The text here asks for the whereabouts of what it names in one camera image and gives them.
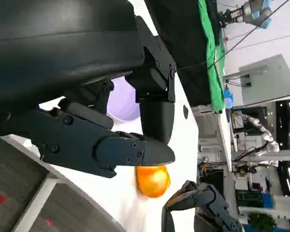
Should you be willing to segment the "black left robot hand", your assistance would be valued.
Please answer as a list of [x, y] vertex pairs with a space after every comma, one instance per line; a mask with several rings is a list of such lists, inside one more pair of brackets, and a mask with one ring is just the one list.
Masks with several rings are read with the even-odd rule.
[[[174, 162], [175, 62], [127, 0], [0, 0], [0, 136], [43, 162], [112, 178]], [[113, 80], [135, 89], [142, 134], [112, 131]]]

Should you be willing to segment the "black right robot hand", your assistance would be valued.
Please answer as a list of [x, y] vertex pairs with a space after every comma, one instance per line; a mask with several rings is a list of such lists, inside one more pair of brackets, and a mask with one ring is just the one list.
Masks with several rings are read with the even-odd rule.
[[213, 185], [188, 180], [163, 206], [161, 230], [175, 231], [172, 211], [196, 209], [195, 232], [241, 232], [241, 223], [230, 215], [228, 208], [225, 198]]

